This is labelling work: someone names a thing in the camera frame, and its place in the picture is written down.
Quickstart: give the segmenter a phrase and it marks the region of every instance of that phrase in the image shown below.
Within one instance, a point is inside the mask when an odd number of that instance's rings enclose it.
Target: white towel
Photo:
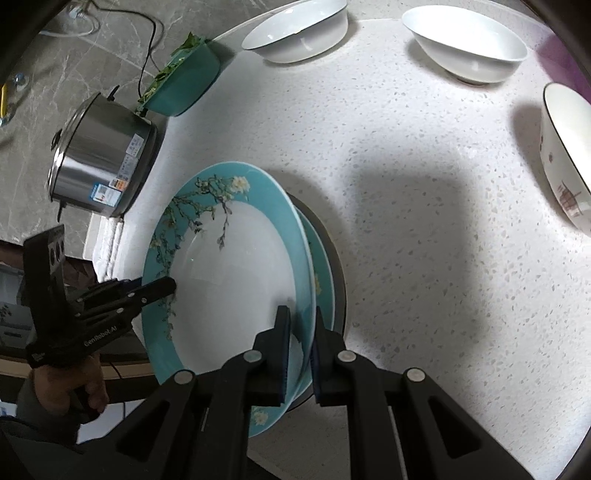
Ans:
[[[99,235],[92,252],[92,264],[99,282],[113,278],[123,225],[120,218],[104,218],[100,221]]]

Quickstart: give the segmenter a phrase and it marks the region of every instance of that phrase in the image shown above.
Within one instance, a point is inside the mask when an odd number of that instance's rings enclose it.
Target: sleeve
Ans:
[[[80,429],[79,415],[70,410],[63,416],[57,416],[45,410],[37,400],[30,376],[25,380],[18,393],[17,419],[35,428],[36,433],[53,443],[66,446],[76,444]],[[34,432],[25,436],[38,440],[38,435],[35,435]]]

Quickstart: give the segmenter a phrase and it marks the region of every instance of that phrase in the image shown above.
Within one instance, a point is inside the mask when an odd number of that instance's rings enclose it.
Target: white ceramic bowl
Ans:
[[[402,23],[427,55],[467,83],[502,82],[527,58],[527,46],[513,31],[464,8],[412,8]]]
[[[556,200],[591,236],[591,105],[559,83],[544,89],[540,156]]]
[[[334,47],[348,28],[347,0],[310,0],[265,20],[248,34],[242,48],[274,63],[292,63]]]

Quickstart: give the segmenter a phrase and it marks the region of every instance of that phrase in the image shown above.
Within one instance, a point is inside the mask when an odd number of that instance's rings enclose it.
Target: green leafy vegetable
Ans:
[[[170,54],[170,56],[174,57],[175,54],[177,54],[181,50],[186,50],[188,48],[198,47],[203,42],[204,42],[203,38],[196,37],[195,35],[193,35],[193,32],[189,32],[189,36],[187,37],[187,40],[185,40],[184,43],[179,48],[177,48],[174,52],[172,52]]]
[[[200,45],[203,45],[205,42],[206,40],[204,38],[196,37],[195,35],[193,35],[192,32],[189,32],[187,40],[185,40],[179,48],[177,48],[176,50],[174,50],[174,52],[171,53],[171,57],[174,57],[177,53],[183,50],[191,50]],[[158,74],[154,77],[154,80],[152,81],[148,89],[139,98],[138,103],[143,104],[150,100],[150,98],[152,98],[152,95],[156,93],[158,88],[160,88],[160,86],[170,76],[170,74],[172,74],[172,72],[174,72],[185,61],[187,56],[189,56],[189,53],[190,52],[188,51],[186,55],[181,55],[175,61],[170,62],[162,70],[160,70]]]

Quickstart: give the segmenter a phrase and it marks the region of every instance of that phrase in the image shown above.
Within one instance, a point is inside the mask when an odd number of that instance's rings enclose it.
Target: bowl with pink pattern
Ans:
[[[591,104],[571,88],[544,88],[540,157],[560,206],[591,236]]]

